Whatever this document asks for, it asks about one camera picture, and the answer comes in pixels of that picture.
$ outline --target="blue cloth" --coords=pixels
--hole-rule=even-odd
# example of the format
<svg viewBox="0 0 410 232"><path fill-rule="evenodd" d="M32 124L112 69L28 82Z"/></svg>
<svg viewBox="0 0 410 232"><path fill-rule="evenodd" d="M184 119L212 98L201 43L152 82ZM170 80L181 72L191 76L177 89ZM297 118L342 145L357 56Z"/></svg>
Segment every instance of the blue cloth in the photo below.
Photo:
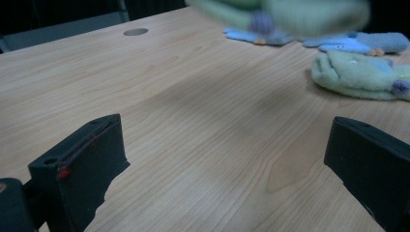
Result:
<svg viewBox="0 0 410 232"><path fill-rule="evenodd" d="M233 27L227 27L223 30L225 37L230 40L243 41L253 44L265 45L285 45L292 42L295 38L288 35L282 30L276 28L275 31L269 35L261 35L258 33L244 31Z"/></svg>

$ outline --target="wood grain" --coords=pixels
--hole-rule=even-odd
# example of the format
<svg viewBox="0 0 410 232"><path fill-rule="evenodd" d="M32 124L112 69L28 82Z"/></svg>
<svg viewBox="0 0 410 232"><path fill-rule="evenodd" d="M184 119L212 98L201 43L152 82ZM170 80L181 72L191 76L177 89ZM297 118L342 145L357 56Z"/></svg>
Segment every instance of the wood grain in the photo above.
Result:
<svg viewBox="0 0 410 232"><path fill-rule="evenodd" d="M409 103L331 93L316 49L222 28L187 8L0 55L0 176L120 113L132 165L87 231L382 231L323 157L337 115L410 142Z"/></svg>

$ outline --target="black plastic part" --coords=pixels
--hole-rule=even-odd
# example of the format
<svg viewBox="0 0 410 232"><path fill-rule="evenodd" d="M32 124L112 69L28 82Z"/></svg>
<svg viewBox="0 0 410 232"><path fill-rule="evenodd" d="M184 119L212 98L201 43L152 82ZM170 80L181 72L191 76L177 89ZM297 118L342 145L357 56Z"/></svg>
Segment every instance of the black plastic part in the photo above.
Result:
<svg viewBox="0 0 410 232"><path fill-rule="evenodd" d="M119 114L89 122L29 164L32 179L0 179L0 231L84 231L127 162Z"/></svg>
<svg viewBox="0 0 410 232"><path fill-rule="evenodd" d="M0 231L35 231L22 184L17 179L0 179Z"/></svg>
<svg viewBox="0 0 410 232"><path fill-rule="evenodd" d="M336 117L326 165L388 232L410 231L410 146L363 122Z"/></svg>

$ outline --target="purple bead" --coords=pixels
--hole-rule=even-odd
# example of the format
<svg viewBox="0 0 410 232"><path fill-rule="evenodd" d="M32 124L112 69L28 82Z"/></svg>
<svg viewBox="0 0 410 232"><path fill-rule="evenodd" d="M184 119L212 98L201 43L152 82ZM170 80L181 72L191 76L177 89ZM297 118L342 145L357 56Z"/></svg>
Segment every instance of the purple bead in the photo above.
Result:
<svg viewBox="0 0 410 232"><path fill-rule="evenodd" d="M386 58L386 60L387 60L387 63L389 64L389 66L392 67L393 66L393 60L387 59L387 58Z"/></svg>
<svg viewBox="0 0 410 232"><path fill-rule="evenodd" d="M257 11L252 14L249 30L262 35L271 34L275 29L272 18L262 11Z"/></svg>
<svg viewBox="0 0 410 232"><path fill-rule="evenodd" d="M396 80L393 84L392 92L395 95L405 95L410 92L410 82L405 80Z"/></svg>

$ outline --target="blue plush toy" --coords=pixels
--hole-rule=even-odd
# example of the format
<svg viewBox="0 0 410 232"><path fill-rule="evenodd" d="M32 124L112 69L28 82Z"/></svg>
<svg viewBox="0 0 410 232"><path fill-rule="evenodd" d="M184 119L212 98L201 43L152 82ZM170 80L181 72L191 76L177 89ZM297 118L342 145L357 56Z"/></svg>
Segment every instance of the blue plush toy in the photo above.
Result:
<svg viewBox="0 0 410 232"><path fill-rule="evenodd" d="M352 32L331 37L299 39L305 47L318 47L322 51L339 50L381 56L407 49L410 42L401 33Z"/></svg>

